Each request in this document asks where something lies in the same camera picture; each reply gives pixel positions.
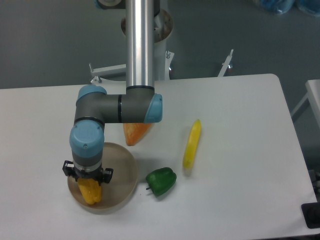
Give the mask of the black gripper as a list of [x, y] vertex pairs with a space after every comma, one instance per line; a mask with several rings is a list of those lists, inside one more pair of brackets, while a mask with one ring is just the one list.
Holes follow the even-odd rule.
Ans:
[[95, 170], [88, 170], [84, 168], [77, 168], [72, 162], [65, 160], [62, 166], [62, 171], [67, 177], [73, 178], [76, 182], [79, 178], [82, 179], [94, 179], [98, 181], [98, 184], [109, 184], [114, 173], [113, 168], [102, 168], [100, 164]]

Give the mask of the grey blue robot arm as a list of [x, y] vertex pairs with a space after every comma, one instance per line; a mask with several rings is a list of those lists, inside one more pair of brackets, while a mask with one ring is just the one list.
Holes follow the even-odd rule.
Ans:
[[162, 120], [163, 97], [155, 93], [154, 84], [154, 18], [159, 13], [158, 5], [156, 0], [125, 2], [125, 94], [108, 94], [103, 87], [94, 84], [79, 90], [69, 135], [73, 160], [66, 160], [62, 166], [67, 177], [108, 184], [114, 170], [102, 167], [105, 125], [149, 124]]

